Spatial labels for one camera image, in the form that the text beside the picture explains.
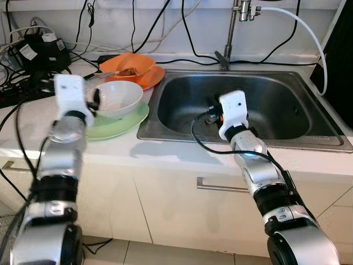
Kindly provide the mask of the white bowl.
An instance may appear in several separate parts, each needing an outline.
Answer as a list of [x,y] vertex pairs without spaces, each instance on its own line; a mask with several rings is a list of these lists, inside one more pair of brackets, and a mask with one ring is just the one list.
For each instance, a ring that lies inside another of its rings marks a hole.
[[[96,86],[99,88],[101,104],[98,115],[121,119],[137,108],[143,98],[143,88],[129,81],[110,81]],[[89,91],[89,101],[93,89]]]

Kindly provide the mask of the white kitchen cabinet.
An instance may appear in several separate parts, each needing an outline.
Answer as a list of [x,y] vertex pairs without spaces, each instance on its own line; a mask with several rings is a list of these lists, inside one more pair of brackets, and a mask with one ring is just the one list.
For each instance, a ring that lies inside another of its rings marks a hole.
[[[240,169],[215,172],[167,162],[157,166],[86,160],[79,182],[78,223],[85,235],[146,242],[227,254],[267,257],[268,237],[254,199],[247,193],[215,191],[202,185],[245,188]],[[343,174],[296,170],[287,165],[308,209],[338,250],[341,263],[352,263],[350,206],[352,171]]]

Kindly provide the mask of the green plate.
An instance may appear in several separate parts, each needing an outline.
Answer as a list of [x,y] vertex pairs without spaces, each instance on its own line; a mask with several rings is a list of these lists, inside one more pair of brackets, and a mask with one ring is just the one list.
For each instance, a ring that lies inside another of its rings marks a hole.
[[85,132],[88,141],[99,141],[121,136],[139,126],[149,114],[147,103],[140,103],[136,109],[121,119],[112,119],[105,116],[96,116],[93,126]]

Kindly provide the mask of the orange bowl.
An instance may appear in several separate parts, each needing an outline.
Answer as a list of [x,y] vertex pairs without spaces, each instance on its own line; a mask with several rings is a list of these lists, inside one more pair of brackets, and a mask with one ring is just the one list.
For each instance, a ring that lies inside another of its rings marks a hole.
[[148,72],[154,65],[156,65],[156,61],[149,56],[126,52],[99,64],[99,70],[104,73],[109,73],[134,68],[133,74],[128,75],[128,77],[133,77]]

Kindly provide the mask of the orange plate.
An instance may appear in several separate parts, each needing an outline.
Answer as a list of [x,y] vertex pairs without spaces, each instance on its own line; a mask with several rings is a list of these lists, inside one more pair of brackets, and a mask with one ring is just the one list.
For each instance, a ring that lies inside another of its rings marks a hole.
[[160,66],[152,66],[148,72],[141,74],[140,76],[109,76],[104,80],[106,82],[110,81],[129,81],[133,83],[137,83],[143,90],[148,90],[156,86],[162,78],[165,76],[165,70]]

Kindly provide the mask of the black power strip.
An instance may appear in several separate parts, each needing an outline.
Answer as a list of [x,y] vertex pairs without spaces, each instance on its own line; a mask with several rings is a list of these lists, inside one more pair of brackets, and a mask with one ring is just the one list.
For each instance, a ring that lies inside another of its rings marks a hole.
[[53,81],[25,79],[0,87],[0,109],[15,106],[20,101],[31,102],[55,95]]

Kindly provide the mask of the stainless steel sink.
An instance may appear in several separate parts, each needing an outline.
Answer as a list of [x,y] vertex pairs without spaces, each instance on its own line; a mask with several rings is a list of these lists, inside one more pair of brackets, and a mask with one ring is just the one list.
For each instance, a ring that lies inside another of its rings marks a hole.
[[249,126],[270,148],[352,151],[333,118],[292,71],[169,69],[152,91],[149,116],[137,136],[192,142],[192,119],[235,90],[244,91]]

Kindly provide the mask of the black power adapter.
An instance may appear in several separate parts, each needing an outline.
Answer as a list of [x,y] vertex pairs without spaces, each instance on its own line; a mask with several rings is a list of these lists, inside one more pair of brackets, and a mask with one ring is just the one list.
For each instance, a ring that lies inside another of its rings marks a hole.
[[63,71],[71,64],[68,50],[61,38],[53,34],[27,34],[13,47],[21,65],[28,71]]

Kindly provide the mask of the chrome faucet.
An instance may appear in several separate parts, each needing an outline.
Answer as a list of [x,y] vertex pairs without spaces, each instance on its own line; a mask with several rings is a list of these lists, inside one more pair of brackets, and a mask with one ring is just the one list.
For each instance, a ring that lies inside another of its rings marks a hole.
[[252,4],[252,0],[233,0],[233,7],[231,8],[231,18],[229,21],[229,28],[227,31],[227,40],[224,46],[223,53],[215,51],[215,56],[219,63],[219,69],[228,71],[231,64],[232,54],[232,40],[234,29],[237,21],[252,21],[256,16],[260,14],[260,7]]

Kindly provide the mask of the black appliance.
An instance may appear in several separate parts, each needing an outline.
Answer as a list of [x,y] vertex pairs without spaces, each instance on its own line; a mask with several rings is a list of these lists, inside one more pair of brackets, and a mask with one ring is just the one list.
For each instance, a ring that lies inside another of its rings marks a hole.
[[328,86],[323,98],[350,131],[353,126],[353,0],[342,0],[327,32]]

